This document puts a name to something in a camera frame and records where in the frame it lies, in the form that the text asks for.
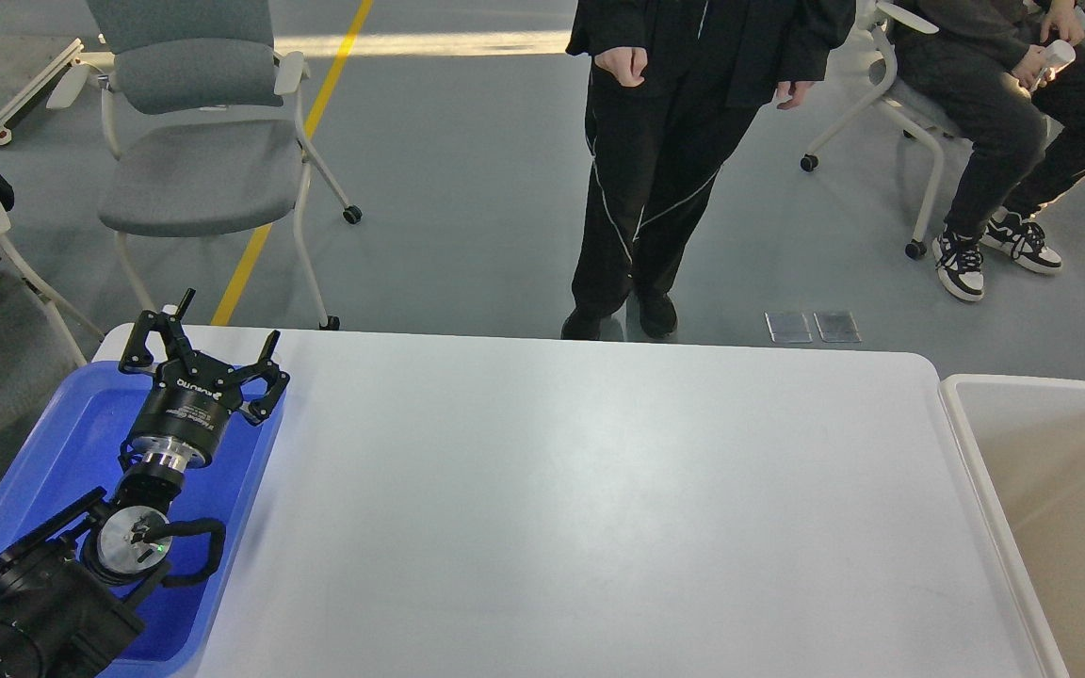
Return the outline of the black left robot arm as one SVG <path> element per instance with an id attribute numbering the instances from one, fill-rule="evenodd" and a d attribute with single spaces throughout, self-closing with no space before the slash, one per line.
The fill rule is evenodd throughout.
<path id="1" fill-rule="evenodd" d="M 169 677 L 222 600 L 290 378 L 143 312 L 56 391 L 0 486 L 0 677 Z"/>

